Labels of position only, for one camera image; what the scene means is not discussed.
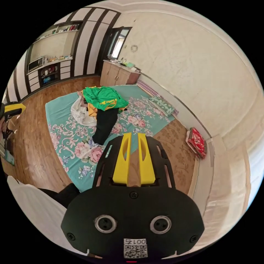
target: yellow plastic part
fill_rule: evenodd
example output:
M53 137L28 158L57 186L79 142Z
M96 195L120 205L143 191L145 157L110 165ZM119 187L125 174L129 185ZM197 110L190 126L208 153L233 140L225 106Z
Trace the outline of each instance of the yellow plastic part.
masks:
M131 133L123 135L122 143L118 153L116 167L113 175L113 182L118 184L128 183L128 172L130 164L130 150L131 150Z
M5 106L5 113L12 111L12 110L17 110L17 109L22 109L22 112L24 112L24 110L26 109L26 107L23 104L10 104L10 105L6 105Z
M146 135L138 133L138 150L139 150L139 174L142 184L153 184L155 182L154 169L149 153Z

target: doorway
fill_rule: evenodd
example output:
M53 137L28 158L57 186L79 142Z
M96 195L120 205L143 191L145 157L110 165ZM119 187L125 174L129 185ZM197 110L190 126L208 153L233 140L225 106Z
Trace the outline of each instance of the doorway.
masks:
M98 73L101 75L103 60L115 60L119 57L121 49L132 27L114 27L106 32L107 41L101 53Z

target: teal blanket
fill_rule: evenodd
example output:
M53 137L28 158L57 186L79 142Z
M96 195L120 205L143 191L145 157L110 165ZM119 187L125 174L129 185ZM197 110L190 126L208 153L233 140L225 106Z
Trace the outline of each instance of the teal blanket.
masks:
M129 102L127 111L118 115L118 120L104 146L92 140L96 127L85 127L75 121L71 115L71 106L78 99L77 93L71 93L45 105L50 137L58 158L71 181L81 191L92 187L97 162L107 143L132 133L131 153L138 148L137 133L153 136L174 120L166 117L153 104L150 96L135 85L113 86Z

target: red fabric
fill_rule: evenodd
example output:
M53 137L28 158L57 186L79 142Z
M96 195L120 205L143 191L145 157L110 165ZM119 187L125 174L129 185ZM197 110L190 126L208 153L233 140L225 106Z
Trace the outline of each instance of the red fabric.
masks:
M207 152L206 142L194 127L190 129L188 143L196 150L199 157L205 158Z

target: window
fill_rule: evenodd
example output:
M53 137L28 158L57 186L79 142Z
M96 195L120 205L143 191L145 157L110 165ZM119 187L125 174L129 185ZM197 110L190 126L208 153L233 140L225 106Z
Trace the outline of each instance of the window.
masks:
M112 52L112 58L113 59L117 59L118 58L119 53L121 51L121 48L123 46L123 43L124 43L124 41L126 39L126 36L127 36L128 32L129 32L129 29L123 29L121 31L120 35L118 36L118 40L117 40L117 42L115 44L115 47L113 49L113 52Z

